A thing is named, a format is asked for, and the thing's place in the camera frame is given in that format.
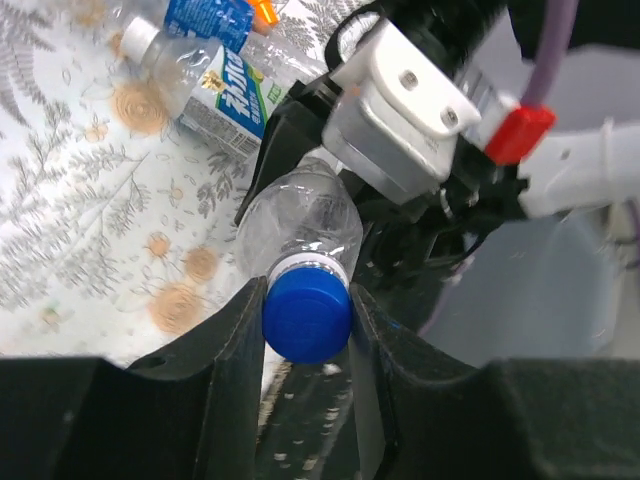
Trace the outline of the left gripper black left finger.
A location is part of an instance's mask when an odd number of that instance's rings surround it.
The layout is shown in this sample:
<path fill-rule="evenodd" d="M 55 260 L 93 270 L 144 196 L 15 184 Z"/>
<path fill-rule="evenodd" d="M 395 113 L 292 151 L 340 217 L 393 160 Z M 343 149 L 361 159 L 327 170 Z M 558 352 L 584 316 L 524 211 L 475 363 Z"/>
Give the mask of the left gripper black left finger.
<path fill-rule="evenodd" d="M 1 363 L 5 479 L 250 479 L 264 341 L 262 279 L 120 368 L 98 357 Z"/>

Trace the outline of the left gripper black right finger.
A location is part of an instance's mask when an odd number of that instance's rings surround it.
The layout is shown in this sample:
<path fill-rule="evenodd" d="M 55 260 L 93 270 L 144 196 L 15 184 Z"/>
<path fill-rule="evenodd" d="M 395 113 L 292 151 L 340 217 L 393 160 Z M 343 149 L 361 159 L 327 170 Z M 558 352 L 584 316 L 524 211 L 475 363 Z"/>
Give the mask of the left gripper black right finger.
<path fill-rule="evenodd" d="M 353 285 L 349 341 L 365 479 L 635 479 L 639 364 L 505 359 L 472 368 Z"/>

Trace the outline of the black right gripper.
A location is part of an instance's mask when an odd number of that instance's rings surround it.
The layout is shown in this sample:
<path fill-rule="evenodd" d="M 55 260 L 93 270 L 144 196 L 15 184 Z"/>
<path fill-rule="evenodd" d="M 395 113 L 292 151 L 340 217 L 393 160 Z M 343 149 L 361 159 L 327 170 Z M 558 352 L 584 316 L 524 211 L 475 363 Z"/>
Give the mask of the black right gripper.
<path fill-rule="evenodd" d="M 362 12 L 375 14 L 376 21 L 354 52 L 387 20 L 460 84 L 474 70 L 472 55 L 508 9 L 506 1 L 372 1 Z M 325 48 L 329 78 L 349 58 L 331 37 Z M 435 191 L 396 205 L 361 182 L 353 198 L 369 232 L 360 265 L 373 290 L 387 295 L 416 292 L 428 271 L 461 266 L 502 223 L 523 215 L 517 197 L 526 183 L 516 168 L 493 163 L 465 136 L 457 140 L 449 178 Z"/>

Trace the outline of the clear bottle blue cap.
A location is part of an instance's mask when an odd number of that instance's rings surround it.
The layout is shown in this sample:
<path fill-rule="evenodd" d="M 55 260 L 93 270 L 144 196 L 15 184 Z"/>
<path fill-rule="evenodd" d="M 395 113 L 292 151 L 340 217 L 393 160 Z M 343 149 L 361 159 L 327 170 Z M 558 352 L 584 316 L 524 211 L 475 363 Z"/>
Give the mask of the clear bottle blue cap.
<path fill-rule="evenodd" d="M 363 240 L 359 213 L 331 165 L 307 156 L 246 210 L 235 259 L 245 278 L 264 276 L 262 331 L 294 363 L 322 363 L 346 346 L 349 285 Z"/>

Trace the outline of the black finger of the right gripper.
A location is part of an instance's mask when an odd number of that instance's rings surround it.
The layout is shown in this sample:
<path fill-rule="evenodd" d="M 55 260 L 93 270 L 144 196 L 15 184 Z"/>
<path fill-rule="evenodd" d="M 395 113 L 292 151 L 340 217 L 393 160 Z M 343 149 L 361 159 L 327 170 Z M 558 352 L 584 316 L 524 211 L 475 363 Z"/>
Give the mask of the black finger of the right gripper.
<path fill-rule="evenodd" d="M 267 121 L 250 188 L 235 216 L 237 225 L 260 192 L 321 145 L 339 93 L 334 82 L 295 82 L 290 88 Z"/>

